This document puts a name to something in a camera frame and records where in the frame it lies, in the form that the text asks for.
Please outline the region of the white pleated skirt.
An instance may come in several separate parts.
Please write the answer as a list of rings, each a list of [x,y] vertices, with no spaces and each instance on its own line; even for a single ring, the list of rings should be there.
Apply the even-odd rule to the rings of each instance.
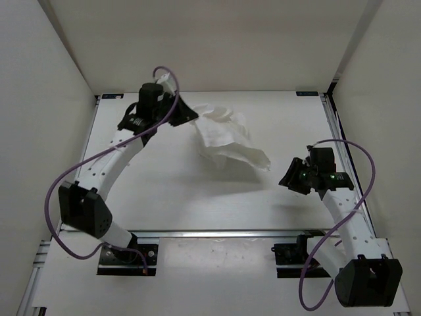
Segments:
[[[191,122],[196,131],[199,154],[223,169],[228,159],[269,171],[271,162],[265,152],[251,141],[247,121],[242,113],[217,105],[193,107],[199,117]]]

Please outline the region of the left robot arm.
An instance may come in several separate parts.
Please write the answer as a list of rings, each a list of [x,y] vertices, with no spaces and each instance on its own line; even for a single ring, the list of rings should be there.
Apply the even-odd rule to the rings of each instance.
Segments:
[[[138,101],[126,109],[118,123],[106,154],[94,159],[73,183],[60,185],[62,222],[115,246],[115,256],[121,262],[135,261],[138,248],[134,237],[114,222],[106,205],[109,191],[160,124],[179,126],[197,118],[198,114],[181,99],[174,84],[166,80],[143,84]]]

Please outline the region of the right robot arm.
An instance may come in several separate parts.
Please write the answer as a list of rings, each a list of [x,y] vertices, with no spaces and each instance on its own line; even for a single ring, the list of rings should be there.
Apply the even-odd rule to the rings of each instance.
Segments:
[[[296,257],[305,263],[300,278],[316,260],[343,307],[392,306],[403,273],[399,260],[388,257],[371,233],[350,176],[336,169],[333,149],[307,149],[308,157],[294,158],[279,184],[303,195],[314,190],[335,224],[325,235],[296,245]]]

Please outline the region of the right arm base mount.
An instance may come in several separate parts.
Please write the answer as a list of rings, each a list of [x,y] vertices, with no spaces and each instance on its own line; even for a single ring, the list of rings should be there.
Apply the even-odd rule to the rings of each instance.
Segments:
[[[300,234],[294,242],[280,242],[271,247],[275,256],[277,278],[300,278],[301,270],[309,256],[309,238],[312,236]]]

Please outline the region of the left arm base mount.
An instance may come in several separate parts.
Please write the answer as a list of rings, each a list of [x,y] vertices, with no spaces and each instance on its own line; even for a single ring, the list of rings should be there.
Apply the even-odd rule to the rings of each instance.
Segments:
[[[99,276],[127,276],[127,277],[153,277],[157,272],[157,261],[159,254],[158,238],[139,238],[138,249],[143,254],[147,268],[143,266],[142,258],[131,253],[123,260],[115,256],[116,250],[102,247],[97,265]]]

